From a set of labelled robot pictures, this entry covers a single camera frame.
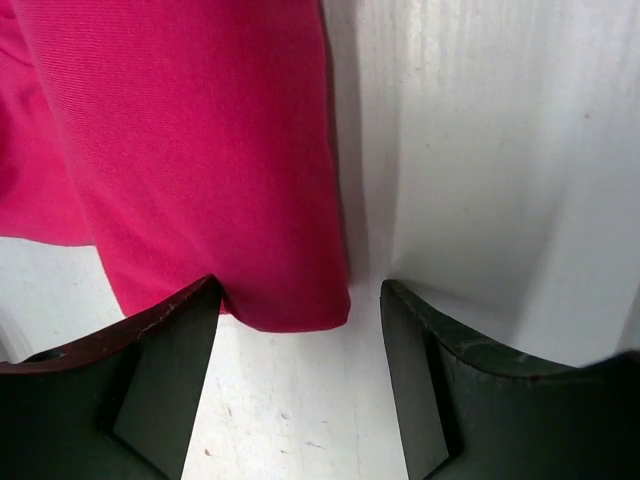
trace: pink fabric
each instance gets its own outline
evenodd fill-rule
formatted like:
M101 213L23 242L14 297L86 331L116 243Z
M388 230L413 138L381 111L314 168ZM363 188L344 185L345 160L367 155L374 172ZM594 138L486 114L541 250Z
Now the pink fabric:
M214 273L259 330L345 322L316 0L2 2L0 235L95 243L127 315Z

